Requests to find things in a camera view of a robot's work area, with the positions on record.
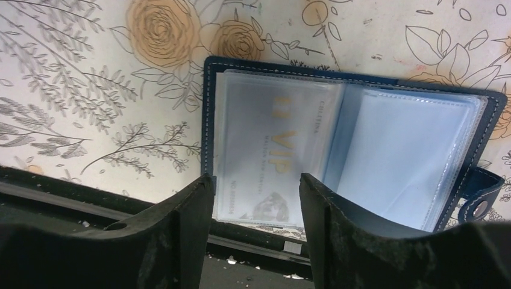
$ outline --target white crumb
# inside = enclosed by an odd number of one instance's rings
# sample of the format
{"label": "white crumb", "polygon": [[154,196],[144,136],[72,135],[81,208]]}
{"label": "white crumb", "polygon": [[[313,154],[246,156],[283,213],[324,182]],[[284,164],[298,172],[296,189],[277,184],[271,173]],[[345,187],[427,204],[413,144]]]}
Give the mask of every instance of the white crumb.
{"label": "white crumb", "polygon": [[238,262],[238,261],[236,261],[236,260],[234,259],[234,257],[233,257],[233,256],[230,256],[230,257],[229,257],[229,259],[227,259],[227,263],[229,263],[229,264],[231,264],[231,265],[234,265],[234,264],[236,264],[237,262]]}

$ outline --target debris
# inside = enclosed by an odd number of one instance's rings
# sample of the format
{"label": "debris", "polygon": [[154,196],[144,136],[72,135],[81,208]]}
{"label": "debris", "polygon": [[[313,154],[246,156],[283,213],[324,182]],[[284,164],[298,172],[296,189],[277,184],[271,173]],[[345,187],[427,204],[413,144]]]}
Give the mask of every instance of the debris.
{"label": "debris", "polygon": [[231,264],[231,265],[234,265],[234,264],[236,264],[237,262],[238,262],[238,261],[236,261],[236,260],[234,259],[234,257],[233,257],[233,256],[230,256],[230,257],[229,257],[229,259],[227,259],[227,263],[229,263],[229,264]]}
{"label": "debris", "polygon": [[291,279],[291,278],[293,278],[293,279],[296,279],[296,280],[303,280],[303,277],[300,277],[300,276],[298,276],[298,275],[296,275],[296,274],[292,274],[292,275],[284,275],[284,278],[286,278],[286,279]]}

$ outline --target rose drawing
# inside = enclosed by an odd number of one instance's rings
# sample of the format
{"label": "rose drawing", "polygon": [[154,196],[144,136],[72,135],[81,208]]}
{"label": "rose drawing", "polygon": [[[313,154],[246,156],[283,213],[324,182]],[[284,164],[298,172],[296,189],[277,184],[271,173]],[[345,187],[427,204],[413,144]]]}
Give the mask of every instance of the rose drawing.
{"label": "rose drawing", "polygon": [[127,24],[140,62],[167,73],[188,72],[201,22],[187,0],[134,0]]}
{"label": "rose drawing", "polygon": [[202,44],[213,55],[259,60],[265,44],[256,29],[238,20],[208,24],[201,30]]}

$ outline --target blue leather cover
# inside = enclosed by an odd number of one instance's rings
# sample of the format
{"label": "blue leather cover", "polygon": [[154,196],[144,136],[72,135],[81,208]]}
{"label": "blue leather cover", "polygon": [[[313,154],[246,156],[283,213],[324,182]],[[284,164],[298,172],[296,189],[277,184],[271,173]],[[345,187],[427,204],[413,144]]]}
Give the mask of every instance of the blue leather cover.
{"label": "blue leather cover", "polygon": [[[213,122],[215,119],[216,74],[224,72],[227,69],[323,79],[338,79],[344,80],[348,83],[381,87],[385,89],[422,90],[484,96],[487,98],[487,106],[484,109],[474,138],[472,139],[472,143],[470,144],[465,159],[463,160],[460,173],[454,183],[453,189],[451,190],[449,201],[445,204],[442,217],[439,219],[435,231],[441,231],[445,227],[461,197],[467,201],[459,212],[460,223],[475,219],[482,219],[482,217],[484,217],[484,215],[491,209],[491,206],[497,198],[504,180],[491,172],[477,168],[476,165],[487,141],[489,140],[491,132],[493,131],[493,128],[495,127],[495,124],[507,103],[507,98],[504,94],[464,87],[452,87],[402,79],[316,70],[307,67],[296,67],[215,56],[208,57],[204,63],[201,173],[213,174],[213,137],[215,133],[215,126],[213,125]],[[478,212],[477,218],[474,218],[474,210],[483,201],[488,202],[488,205],[482,213]]]}

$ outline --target navy blue card holder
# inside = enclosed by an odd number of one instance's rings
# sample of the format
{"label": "navy blue card holder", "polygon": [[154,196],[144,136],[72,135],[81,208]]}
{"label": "navy blue card holder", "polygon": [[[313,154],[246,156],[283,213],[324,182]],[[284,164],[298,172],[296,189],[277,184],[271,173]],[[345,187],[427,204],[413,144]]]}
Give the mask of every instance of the navy blue card holder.
{"label": "navy blue card holder", "polygon": [[[299,97],[287,99],[286,93]],[[291,155],[302,155],[304,164],[293,165],[291,171],[297,179],[299,173],[310,173],[300,170],[309,170],[310,163],[321,159],[313,166],[318,170],[315,177],[341,197],[393,222],[429,232],[443,230],[454,210],[459,210],[459,223],[481,220],[504,182],[477,167],[507,102],[498,92],[208,57],[203,95],[201,173],[216,177],[214,217],[222,222],[302,227],[301,211],[289,198],[292,192],[285,193],[290,191],[285,182],[294,183],[272,179],[291,168],[286,161]],[[328,132],[318,138],[324,141],[313,143],[306,137],[303,145],[292,143],[308,125],[304,119],[311,118],[310,133],[317,132],[313,127],[319,116],[307,112],[316,104],[319,112],[333,113],[325,125]],[[266,107],[273,120],[263,117]],[[458,121],[464,125],[446,125]],[[298,130],[290,128],[296,124]],[[436,148],[435,137],[452,138],[452,153],[437,155],[445,149],[441,144]],[[268,147],[272,141],[276,146]],[[456,165],[428,163],[436,158]],[[435,174],[432,179],[424,177],[433,167],[444,181],[437,184]],[[425,208],[424,214],[432,217],[424,222],[419,217],[419,225],[401,221],[408,211],[420,211],[415,200],[421,194],[414,195],[414,190],[424,185],[423,190],[431,191],[427,187],[431,180],[435,189],[445,190],[444,196],[428,195],[436,207]],[[294,190],[299,204],[298,186],[299,181]],[[253,204],[245,206],[242,198]]]}

